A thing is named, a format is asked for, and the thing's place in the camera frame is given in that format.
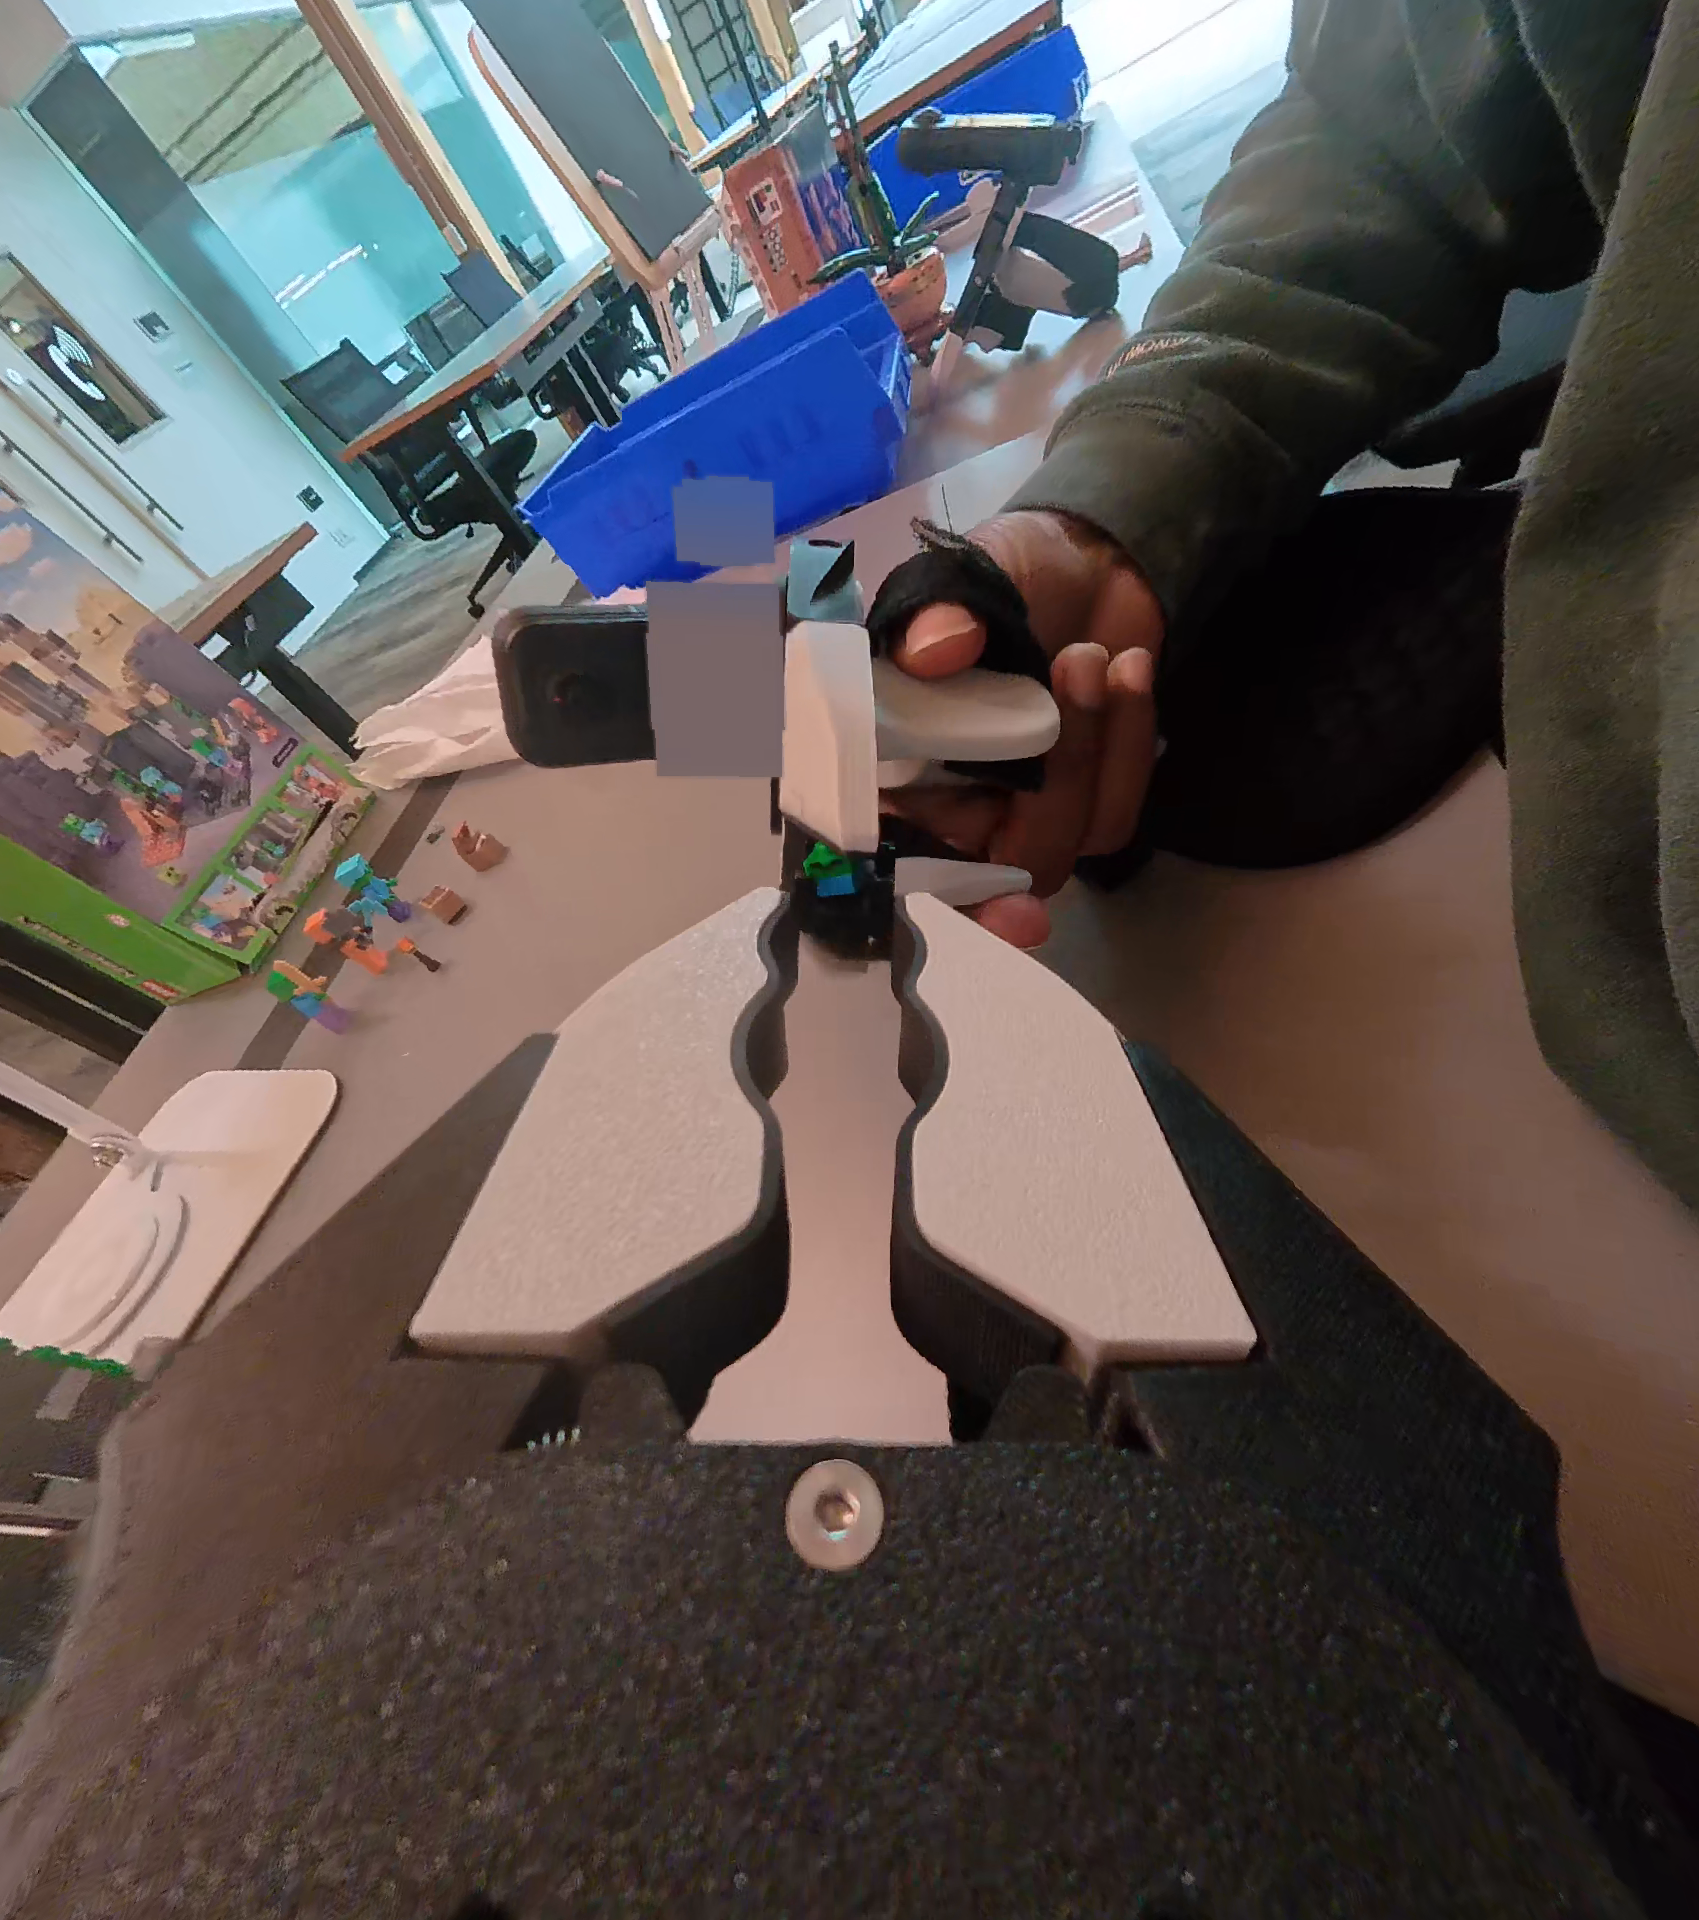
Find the black display board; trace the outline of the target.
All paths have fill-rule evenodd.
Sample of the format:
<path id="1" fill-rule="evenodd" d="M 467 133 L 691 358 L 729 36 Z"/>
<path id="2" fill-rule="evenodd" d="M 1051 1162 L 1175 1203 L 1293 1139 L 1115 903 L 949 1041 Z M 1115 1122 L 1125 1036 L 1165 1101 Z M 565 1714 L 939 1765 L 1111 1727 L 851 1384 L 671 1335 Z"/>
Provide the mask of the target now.
<path id="1" fill-rule="evenodd" d="M 617 273 L 647 292 L 697 286 L 717 239 L 715 203 L 581 4 L 471 3 L 477 69 L 601 237 Z"/>

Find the person's right forearm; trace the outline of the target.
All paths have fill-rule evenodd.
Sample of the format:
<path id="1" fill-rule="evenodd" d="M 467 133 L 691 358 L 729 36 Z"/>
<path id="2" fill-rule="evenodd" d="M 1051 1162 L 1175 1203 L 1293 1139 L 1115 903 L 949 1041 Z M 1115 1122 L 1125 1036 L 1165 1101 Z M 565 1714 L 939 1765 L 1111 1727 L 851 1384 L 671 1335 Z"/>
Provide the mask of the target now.
<path id="1" fill-rule="evenodd" d="M 1287 77 L 1139 330 L 1011 500 L 1111 540 L 1165 619 L 1591 277 L 1661 3 L 1293 4 Z"/>

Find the potted plant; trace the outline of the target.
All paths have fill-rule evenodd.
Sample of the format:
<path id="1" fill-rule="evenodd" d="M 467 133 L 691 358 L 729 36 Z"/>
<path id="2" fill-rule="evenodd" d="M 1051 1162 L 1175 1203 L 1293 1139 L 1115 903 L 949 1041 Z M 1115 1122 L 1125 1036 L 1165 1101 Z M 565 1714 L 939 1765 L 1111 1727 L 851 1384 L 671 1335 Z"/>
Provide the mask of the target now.
<path id="1" fill-rule="evenodd" d="M 935 194 L 927 194 L 911 217 L 899 222 L 867 156 L 851 100 L 851 78 L 839 52 L 829 55 L 823 93 L 839 134 L 855 243 L 833 252 L 811 277 L 809 286 L 819 290 L 857 273 L 869 279 L 909 352 L 925 367 L 947 330 L 947 269 L 933 228 Z"/>

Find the long wooden office desk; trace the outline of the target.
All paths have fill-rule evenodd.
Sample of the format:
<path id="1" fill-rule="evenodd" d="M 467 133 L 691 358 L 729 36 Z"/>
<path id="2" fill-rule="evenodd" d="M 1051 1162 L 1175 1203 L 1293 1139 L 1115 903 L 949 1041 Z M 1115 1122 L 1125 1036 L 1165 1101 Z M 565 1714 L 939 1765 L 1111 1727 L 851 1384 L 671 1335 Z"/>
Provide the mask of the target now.
<path id="1" fill-rule="evenodd" d="M 493 525 L 499 540 L 475 586 L 469 591 L 469 610 L 483 612 L 477 591 L 497 572 L 513 574 L 539 546 L 539 537 L 517 509 L 513 491 L 503 491 L 467 447 L 455 441 L 451 417 L 491 377 L 509 362 L 525 361 L 525 387 L 545 377 L 553 364 L 565 364 L 581 397 L 581 411 L 593 427 L 615 427 L 621 407 L 595 362 L 583 348 L 585 333 L 601 319 L 601 302 L 593 295 L 595 283 L 611 269 L 605 252 L 595 251 L 559 267 L 533 290 L 499 311 L 477 339 L 459 348 L 451 361 L 406 397 L 392 401 L 376 418 L 354 433 L 342 448 L 348 462 L 374 461 L 378 452 L 402 435 L 421 428 L 441 428 L 439 438 L 451 469 L 475 492 L 475 523 Z"/>

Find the spare hand-held gripper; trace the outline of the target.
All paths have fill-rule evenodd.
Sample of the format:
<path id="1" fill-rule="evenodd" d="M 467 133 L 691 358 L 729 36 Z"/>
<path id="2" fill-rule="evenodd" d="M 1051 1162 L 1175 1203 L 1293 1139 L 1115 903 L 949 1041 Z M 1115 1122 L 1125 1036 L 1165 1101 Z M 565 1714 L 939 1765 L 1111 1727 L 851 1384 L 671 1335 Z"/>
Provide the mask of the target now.
<path id="1" fill-rule="evenodd" d="M 1077 119 L 951 117 L 935 109 L 901 127 L 901 168 L 923 176 L 979 173 L 997 180 L 939 361 L 969 344 L 981 352 L 1021 351 L 1031 319 L 1041 312 L 1093 323 L 1115 311 L 1121 277 L 1115 248 L 1027 207 L 1035 191 L 1063 180 L 1085 133 Z"/>

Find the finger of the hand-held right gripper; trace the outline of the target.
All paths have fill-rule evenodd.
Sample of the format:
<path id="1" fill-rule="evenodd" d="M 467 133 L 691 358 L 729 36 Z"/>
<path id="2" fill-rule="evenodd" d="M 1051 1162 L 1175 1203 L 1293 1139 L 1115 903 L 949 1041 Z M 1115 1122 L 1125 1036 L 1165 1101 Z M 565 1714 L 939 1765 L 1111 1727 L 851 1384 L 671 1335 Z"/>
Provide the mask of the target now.
<path id="1" fill-rule="evenodd" d="M 805 620 L 785 637 L 779 814 L 845 854 L 879 845 L 871 667 L 859 627 Z"/>

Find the black small brick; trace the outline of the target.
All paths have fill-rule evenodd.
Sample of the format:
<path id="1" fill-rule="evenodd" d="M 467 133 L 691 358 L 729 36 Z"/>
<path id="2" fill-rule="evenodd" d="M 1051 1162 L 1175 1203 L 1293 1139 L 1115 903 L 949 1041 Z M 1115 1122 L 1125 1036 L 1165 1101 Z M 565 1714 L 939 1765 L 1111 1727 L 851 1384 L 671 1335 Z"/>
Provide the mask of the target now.
<path id="1" fill-rule="evenodd" d="M 845 854 L 855 860 L 861 889 L 853 899 L 839 900 L 815 900 L 811 883 L 801 874 L 801 860 L 791 883 L 799 927 L 819 949 L 841 958 L 887 956 L 893 930 L 895 853 L 881 845 L 875 853 Z"/>

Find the white plastic bag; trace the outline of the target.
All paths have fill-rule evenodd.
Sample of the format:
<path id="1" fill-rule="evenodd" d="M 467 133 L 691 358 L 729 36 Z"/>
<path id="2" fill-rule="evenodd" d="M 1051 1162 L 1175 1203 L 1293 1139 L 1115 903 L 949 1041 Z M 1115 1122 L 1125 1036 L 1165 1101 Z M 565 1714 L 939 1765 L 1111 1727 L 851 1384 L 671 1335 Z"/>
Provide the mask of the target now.
<path id="1" fill-rule="evenodd" d="M 356 738 L 354 779 L 382 794 L 517 760 L 485 642 L 469 647 L 414 694 L 368 714 Z"/>

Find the blue storage bin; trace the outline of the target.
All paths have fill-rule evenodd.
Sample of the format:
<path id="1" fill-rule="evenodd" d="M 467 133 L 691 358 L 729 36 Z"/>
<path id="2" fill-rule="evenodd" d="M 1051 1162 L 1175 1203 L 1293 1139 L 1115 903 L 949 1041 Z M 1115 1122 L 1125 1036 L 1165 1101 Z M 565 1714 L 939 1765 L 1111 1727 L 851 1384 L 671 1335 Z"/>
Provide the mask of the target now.
<path id="1" fill-rule="evenodd" d="M 901 339 L 861 351 L 829 328 L 579 469 L 563 461 L 527 499 L 525 523 L 597 599 L 691 583 L 711 565 L 675 559 L 681 484 L 765 484 L 777 539 L 875 503 L 895 480 L 911 371 Z"/>
<path id="2" fill-rule="evenodd" d="M 881 361 L 887 351 L 909 355 L 905 336 L 865 273 L 847 274 L 775 325 L 783 348 L 803 346 L 837 333 L 863 358 Z"/>
<path id="3" fill-rule="evenodd" d="M 1079 114 L 1087 93 L 1085 56 L 1073 29 L 1059 26 L 929 98 L 927 106 L 955 119 L 1043 114 L 1061 123 Z M 935 196 L 939 209 L 957 205 L 975 182 L 993 178 L 977 168 L 915 174 L 899 162 L 899 133 L 893 127 L 867 143 L 867 156 L 873 176 L 901 217 L 913 213 L 925 196 Z"/>

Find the glass panel with phone icon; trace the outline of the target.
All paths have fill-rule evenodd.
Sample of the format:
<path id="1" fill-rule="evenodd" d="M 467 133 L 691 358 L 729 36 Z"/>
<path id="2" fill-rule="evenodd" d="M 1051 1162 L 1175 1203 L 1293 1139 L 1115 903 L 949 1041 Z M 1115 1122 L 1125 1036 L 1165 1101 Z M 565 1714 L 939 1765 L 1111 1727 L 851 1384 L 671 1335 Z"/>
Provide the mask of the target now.
<path id="1" fill-rule="evenodd" d="M 168 421 L 12 252 L 0 252 L 0 334 L 32 364 L 36 383 L 108 445 L 132 445 Z"/>

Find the grey desk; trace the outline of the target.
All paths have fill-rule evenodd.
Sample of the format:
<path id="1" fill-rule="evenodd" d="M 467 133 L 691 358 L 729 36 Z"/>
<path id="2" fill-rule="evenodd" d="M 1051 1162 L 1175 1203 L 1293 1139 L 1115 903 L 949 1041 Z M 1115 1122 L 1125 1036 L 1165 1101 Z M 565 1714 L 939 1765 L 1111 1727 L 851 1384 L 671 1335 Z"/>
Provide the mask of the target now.
<path id="1" fill-rule="evenodd" d="M 228 1312 L 505 1055 L 777 877 L 761 780 L 489 766 L 423 796 L 491 831 L 441 973 L 348 968 L 344 1035 L 254 983 L 164 1014 L 100 1093 L 142 1124 L 280 1055 L 334 1121 L 218 1301 Z M 1071 886 L 1039 960 L 1193 1080 L 1553 1440 L 1561 1542 L 1601 1666 L 1699 1725 L 1699 1224 L 1551 1077 L 1511 933 L 1503 772 L 1337 864 L 1157 859 Z"/>

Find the orange printed box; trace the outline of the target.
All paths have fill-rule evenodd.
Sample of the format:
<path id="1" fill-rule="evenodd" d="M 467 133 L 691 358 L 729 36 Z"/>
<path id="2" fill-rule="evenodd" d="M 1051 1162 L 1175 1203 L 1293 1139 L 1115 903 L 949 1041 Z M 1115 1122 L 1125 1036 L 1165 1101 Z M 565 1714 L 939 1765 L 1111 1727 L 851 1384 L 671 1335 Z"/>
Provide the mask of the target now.
<path id="1" fill-rule="evenodd" d="M 719 211 L 769 320 L 809 300 L 827 262 L 861 251 L 821 102 L 723 173 Z"/>

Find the black honeycomb wrist rest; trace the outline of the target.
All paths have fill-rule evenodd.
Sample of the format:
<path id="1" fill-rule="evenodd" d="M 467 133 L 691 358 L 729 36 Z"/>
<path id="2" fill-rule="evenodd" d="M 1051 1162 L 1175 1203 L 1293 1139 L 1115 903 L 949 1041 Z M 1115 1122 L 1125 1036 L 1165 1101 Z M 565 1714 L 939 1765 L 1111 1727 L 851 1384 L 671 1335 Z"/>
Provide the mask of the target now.
<path id="1" fill-rule="evenodd" d="M 1503 754 L 1503 570 L 1521 491 L 1327 492 L 1215 603 L 1157 679 L 1161 754 L 1131 842 L 1293 871 L 1411 823 Z"/>

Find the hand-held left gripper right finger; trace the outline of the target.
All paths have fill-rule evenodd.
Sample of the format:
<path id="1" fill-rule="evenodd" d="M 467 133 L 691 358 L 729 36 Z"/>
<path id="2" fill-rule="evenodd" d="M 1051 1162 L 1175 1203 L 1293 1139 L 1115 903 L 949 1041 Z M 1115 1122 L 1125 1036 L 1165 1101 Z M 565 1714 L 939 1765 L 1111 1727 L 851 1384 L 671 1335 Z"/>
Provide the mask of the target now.
<path id="1" fill-rule="evenodd" d="M 953 1374 L 1235 1365 L 1255 1332 L 1117 1028 L 913 893 L 897 911 L 895 1318 Z"/>

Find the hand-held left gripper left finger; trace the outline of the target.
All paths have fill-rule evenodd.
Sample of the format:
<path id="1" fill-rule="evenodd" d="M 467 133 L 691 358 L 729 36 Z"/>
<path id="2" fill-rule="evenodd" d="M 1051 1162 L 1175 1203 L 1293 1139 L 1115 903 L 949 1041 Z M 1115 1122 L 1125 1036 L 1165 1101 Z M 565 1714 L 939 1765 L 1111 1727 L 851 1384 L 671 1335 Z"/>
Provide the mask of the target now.
<path id="1" fill-rule="evenodd" d="M 447 1357 L 739 1359 L 781 1314 L 789 900 L 759 886 L 557 1028 L 408 1337 Z"/>

